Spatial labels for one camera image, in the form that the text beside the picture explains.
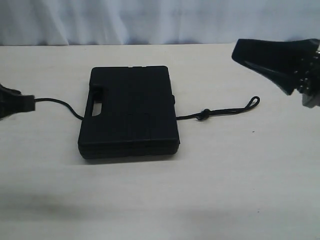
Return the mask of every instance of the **knot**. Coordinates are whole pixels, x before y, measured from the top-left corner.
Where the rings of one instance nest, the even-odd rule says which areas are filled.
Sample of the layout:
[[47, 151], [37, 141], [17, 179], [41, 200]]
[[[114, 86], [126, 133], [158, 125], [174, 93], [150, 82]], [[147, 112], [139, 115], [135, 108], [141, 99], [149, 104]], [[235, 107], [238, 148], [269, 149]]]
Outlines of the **knot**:
[[205, 109], [199, 113], [196, 119], [198, 119], [199, 121], [207, 120], [210, 117], [210, 114], [211, 114], [210, 109]]

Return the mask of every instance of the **black cord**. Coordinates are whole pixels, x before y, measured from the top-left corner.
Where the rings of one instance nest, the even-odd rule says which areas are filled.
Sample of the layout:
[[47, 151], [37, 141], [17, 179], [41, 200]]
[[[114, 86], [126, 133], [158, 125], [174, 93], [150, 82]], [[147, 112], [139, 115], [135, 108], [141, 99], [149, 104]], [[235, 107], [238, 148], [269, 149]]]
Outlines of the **black cord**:
[[[53, 102], [53, 103], [57, 103], [57, 104], [61, 104], [66, 106], [70, 112], [79, 120], [83, 120], [84, 117], [78, 115], [75, 110], [73, 110], [73, 108], [66, 103], [65, 101], [61, 101], [55, 98], [49, 98], [49, 97], [45, 97], [45, 98], [36, 98], [34, 100], [36, 103], [38, 102]], [[199, 113], [195, 113], [195, 114], [191, 114], [191, 115], [187, 115], [187, 116], [178, 116], [176, 118], [176, 120], [187, 120], [187, 119], [198, 119], [199, 121], [203, 121], [208, 119], [209, 117], [212, 116], [221, 116], [221, 115], [236, 115], [236, 114], [241, 114], [247, 111], [250, 111], [251, 109], [254, 109], [258, 104], [260, 103], [260, 97], [258, 96], [254, 96], [253, 98], [251, 98], [251, 100], [249, 101], [249, 103], [243, 107], [243, 108], [227, 108], [227, 109], [219, 109], [219, 110], [209, 110], [209, 109], [205, 109], [202, 112]]]
[[70, 112], [79, 120], [83, 120], [84, 117], [83, 116], [80, 116], [78, 115], [75, 110], [68, 104], [66, 103], [65, 101], [61, 101], [59, 99], [55, 99], [55, 98], [49, 98], [49, 97], [44, 97], [44, 98], [36, 98], [34, 100], [36, 103], [39, 103], [39, 102], [53, 102], [53, 103], [57, 103], [57, 104], [61, 104], [63, 106], [66, 106]]
[[203, 121], [212, 116], [241, 114], [241, 113], [250, 111], [251, 109], [254, 109], [259, 103], [260, 103], [260, 97], [254, 96], [253, 98], [251, 98], [249, 103], [243, 108], [228, 108], [228, 109], [219, 109], [219, 110], [212, 110], [212, 111], [210, 109], [205, 109], [199, 113], [195, 113], [187, 116], [178, 116], [176, 119], [187, 120], [187, 119], [196, 118], [199, 121]]

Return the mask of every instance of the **white curtain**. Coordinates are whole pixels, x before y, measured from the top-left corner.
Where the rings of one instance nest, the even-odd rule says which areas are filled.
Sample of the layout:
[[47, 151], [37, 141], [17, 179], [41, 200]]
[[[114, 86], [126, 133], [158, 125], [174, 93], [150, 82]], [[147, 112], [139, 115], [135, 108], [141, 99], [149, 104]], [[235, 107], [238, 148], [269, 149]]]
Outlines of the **white curtain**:
[[0, 45], [320, 38], [320, 0], [0, 0]]

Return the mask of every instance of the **black carrying case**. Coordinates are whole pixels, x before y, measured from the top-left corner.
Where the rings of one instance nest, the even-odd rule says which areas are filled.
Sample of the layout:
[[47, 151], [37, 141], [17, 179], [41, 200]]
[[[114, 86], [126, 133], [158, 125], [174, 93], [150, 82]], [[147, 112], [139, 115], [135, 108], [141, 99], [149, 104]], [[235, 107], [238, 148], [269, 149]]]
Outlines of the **black carrying case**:
[[[94, 104], [102, 103], [92, 116]], [[85, 159], [172, 155], [180, 140], [168, 68], [95, 67], [78, 138]]]

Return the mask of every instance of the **white table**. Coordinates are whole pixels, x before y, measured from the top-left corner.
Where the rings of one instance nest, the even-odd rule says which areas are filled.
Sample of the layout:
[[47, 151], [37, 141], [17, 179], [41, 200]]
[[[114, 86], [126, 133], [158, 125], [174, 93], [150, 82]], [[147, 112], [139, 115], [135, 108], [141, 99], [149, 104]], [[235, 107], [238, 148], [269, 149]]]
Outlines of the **white table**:
[[83, 115], [97, 66], [169, 68], [178, 123], [169, 161], [86, 165], [64, 107], [0, 121], [1, 240], [314, 240], [320, 237], [320, 108], [231, 59], [233, 44], [0, 47], [0, 83]]

